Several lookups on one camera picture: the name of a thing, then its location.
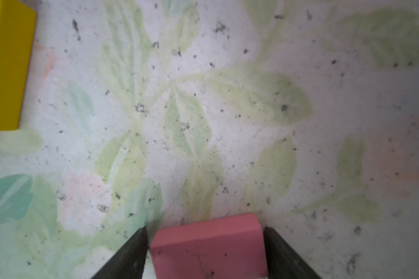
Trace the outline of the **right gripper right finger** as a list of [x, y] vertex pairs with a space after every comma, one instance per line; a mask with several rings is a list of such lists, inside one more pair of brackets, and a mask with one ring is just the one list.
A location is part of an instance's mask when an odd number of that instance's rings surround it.
[[269, 279], [320, 279], [321, 277], [272, 227], [264, 228]]

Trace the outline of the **yellow rectangular wood block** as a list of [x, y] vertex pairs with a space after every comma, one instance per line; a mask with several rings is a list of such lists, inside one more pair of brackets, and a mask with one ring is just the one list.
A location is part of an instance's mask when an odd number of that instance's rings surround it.
[[36, 18], [20, 1], [0, 1], [0, 131], [19, 126]]

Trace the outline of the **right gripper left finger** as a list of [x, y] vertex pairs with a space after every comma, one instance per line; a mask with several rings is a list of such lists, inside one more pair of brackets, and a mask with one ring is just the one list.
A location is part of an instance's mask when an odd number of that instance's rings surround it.
[[92, 279], [142, 279], [149, 239], [147, 228], [138, 229]]

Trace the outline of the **pink rectangular wood block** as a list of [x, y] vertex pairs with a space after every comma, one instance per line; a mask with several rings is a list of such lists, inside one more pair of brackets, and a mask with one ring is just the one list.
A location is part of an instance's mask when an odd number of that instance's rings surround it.
[[150, 253], [159, 279], [260, 279], [268, 275], [263, 229], [252, 213], [161, 229]]

